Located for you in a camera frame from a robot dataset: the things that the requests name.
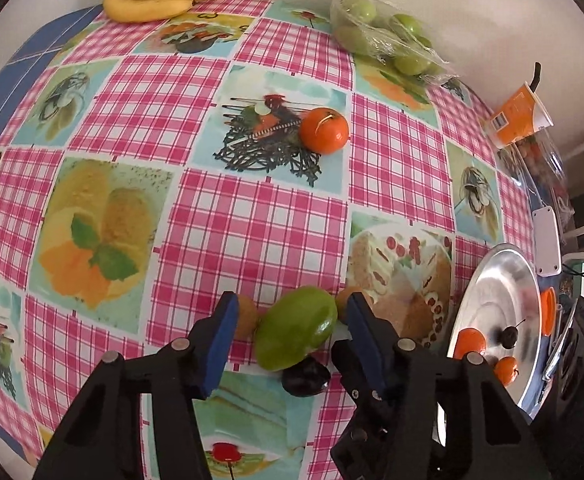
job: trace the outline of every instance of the metal plate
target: metal plate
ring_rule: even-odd
[[[526,321],[518,326],[516,346],[505,350],[498,342],[499,333],[522,319]],[[480,330],[485,336],[485,358],[490,364],[510,355],[517,359],[518,377],[506,390],[520,406],[538,358],[541,301],[536,273],[514,245],[497,245],[474,271],[454,321],[448,357],[454,354],[458,333],[468,327]],[[439,440],[444,444],[444,415],[440,408],[437,418]]]

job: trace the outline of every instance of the metal bowl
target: metal bowl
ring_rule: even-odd
[[[507,326],[518,326],[518,340],[512,350],[499,344],[499,334]],[[485,359],[495,364],[505,356],[518,362],[517,379],[506,386],[519,406],[523,401],[536,367],[541,343],[541,301],[536,274],[514,245],[499,244],[485,255],[474,271],[456,315],[448,357],[454,354],[458,333],[464,328],[480,330],[487,341]],[[439,439],[445,442],[442,410],[438,413]]]

